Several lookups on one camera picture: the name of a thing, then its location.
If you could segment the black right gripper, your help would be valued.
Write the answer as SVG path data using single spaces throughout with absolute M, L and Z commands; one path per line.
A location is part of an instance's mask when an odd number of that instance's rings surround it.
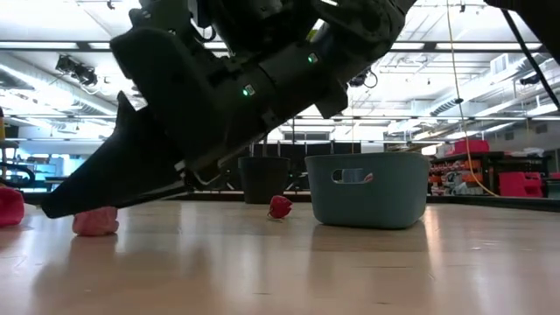
M 117 95 L 112 135 L 43 199 L 49 218 L 191 193 L 187 185 L 151 191 L 178 182 L 181 169 L 196 182 L 214 181 L 225 158 L 268 128 L 263 114 L 276 88 L 263 62 L 279 48 L 218 58 L 192 37 L 148 27 L 110 47 L 147 105 L 136 110 Z

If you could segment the pink knitted ball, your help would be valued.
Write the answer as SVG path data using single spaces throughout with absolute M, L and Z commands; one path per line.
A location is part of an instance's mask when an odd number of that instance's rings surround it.
M 104 206 L 73 217 L 72 230 L 78 236 L 105 236 L 114 234 L 119 228 L 117 209 Z

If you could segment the teal plastic container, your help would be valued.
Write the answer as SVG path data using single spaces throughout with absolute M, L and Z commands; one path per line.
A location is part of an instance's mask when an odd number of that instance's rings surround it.
M 403 229 L 424 215 L 430 162 L 420 153 L 311 156 L 305 164 L 312 211 L 322 224 Z

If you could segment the green plant in black pot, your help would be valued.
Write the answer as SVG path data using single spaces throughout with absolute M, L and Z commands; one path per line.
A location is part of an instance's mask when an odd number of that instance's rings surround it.
M 247 157 L 239 157 L 238 168 L 247 204 L 269 204 L 274 196 L 284 194 L 290 160 L 268 155 L 268 136 L 262 138 L 262 155 L 251 153 Z

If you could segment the black ceiling-mounted device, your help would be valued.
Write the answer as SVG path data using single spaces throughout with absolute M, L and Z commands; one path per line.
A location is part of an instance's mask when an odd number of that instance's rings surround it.
M 92 87 L 98 83 L 98 77 L 92 66 L 76 61 L 69 55 L 60 55 L 55 69 L 76 79 L 86 87 Z

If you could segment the red folded cloth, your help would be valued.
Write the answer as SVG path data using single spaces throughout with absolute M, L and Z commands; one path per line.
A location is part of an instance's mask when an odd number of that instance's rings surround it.
M 18 225 L 25 216 L 25 201 L 21 192 L 0 187 L 0 228 Z

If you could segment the dark red knitted cherry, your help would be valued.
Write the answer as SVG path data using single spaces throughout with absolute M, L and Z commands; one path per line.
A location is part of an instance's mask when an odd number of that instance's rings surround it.
M 273 220 L 282 220 L 291 212 L 292 202 L 284 196 L 275 195 L 269 203 L 267 216 Z

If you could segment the red storage bin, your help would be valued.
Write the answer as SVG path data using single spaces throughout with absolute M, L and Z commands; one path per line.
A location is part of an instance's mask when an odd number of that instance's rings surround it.
M 468 152 L 484 153 L 489 151 L 490 151 L 490 147 L 486 140 L 465 138 L 453 144 L 452 153 L 454 155 L 460 155 L 460 154 L 466 154 Z

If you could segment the black shelf rack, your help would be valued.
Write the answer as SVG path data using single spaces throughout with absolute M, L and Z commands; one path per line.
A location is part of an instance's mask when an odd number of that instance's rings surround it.
M 547 157 L 536 154 L 514 156 L 503 151 L 436 158 L 430 162 L 430 193 L 439 196 L 501 196 L 501 172 L 539 172 L 545 197 L 544 180 L 550 175 L 548 162 Z

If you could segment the red crate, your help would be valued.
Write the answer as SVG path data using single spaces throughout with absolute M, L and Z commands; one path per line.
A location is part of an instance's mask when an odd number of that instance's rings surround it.
M 539 172 L 501 172 L 499 184 L 503 197 L 543 198 L 543 182 Z

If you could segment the black metal table frame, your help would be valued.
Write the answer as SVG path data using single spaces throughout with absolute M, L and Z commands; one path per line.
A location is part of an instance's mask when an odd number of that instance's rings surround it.
M 48 196 L 49 192 L 23 192 L 24 201 L 28 204 L 39 206 L 43 199 Z M 289 194 L 287 196 L 292 202 L 311 202 L 312 197 L 309 194 Z M 142 203 L 155 200 L 181 200 L 181 201 L 212 201 L 212 202 L 242 202 L 244 195 L 241 193 L 206 193 L 196 192 L 191 194 L 178 194 L 162 199 L 154 199 L 154 197 L 144 197 L 140 203 L 124 202 L 117 204 L 116 207 L 132 207 Z M 544 198 L 509 198 L 509 197 L 490 197 L 490 196 L 427 196 L 427 204 L 457 204 L 466 206 L 480 207 L 496 207 L 496 208 L 513 208 L 530 211 L 550 212 L 560 214 L 560 199 L 544 199 Z

